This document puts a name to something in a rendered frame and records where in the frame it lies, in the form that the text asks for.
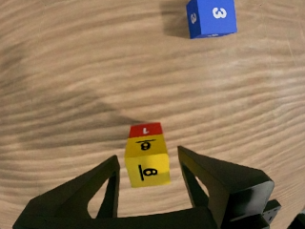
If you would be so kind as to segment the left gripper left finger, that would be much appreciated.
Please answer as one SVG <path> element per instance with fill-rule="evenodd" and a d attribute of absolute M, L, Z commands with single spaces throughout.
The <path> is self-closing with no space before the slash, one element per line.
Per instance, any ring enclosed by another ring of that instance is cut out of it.
<path fill-rule="evenodd" d="M 120 187 L 120 164 L 117 155 L 109 157 L 88 172 L 32 198 L 22 213 L 91 219 L 88 204 L 107 179 L 109 180 L 105 196 L 96 219 L 117 218 Z"/>

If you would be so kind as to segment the blue block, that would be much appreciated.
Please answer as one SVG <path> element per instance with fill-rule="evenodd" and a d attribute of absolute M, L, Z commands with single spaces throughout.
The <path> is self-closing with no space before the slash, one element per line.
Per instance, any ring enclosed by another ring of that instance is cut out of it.
<path fill-rule="evenodd" d="M 234 0 L 191 0 L 186 9 L 191 39 L 237 32 Z"/>

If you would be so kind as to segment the red block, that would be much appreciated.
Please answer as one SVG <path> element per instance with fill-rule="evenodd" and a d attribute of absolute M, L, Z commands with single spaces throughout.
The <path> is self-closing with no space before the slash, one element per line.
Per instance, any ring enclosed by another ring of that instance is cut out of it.
<path fill-rule="evenodd" d="M 162 127 L 160 122 L 131 126 L 129 138 L 141 137 L 148 135 L 162 135 Z"/>

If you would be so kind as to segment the yellow block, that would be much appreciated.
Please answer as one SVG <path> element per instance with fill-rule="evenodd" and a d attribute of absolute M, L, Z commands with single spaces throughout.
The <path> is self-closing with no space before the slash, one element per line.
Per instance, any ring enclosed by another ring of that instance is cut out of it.
<path fill-rule="evenodd" d="M 171 184 L 163 134 L 128 138 L 124 160 L 132 188 Z"/>

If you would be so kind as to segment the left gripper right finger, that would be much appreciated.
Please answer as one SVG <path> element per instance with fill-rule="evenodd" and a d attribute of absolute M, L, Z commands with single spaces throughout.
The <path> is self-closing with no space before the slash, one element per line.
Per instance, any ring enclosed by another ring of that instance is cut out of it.
<path fill-rule="evenodd" d="M 177 153 L 192 207 L 209 208 L 218 229 L 262 214 L 275 187 L 263 170 L 204 156 L 181 145 Z M 207 188 L 210 203 L 195 176 Z"/>

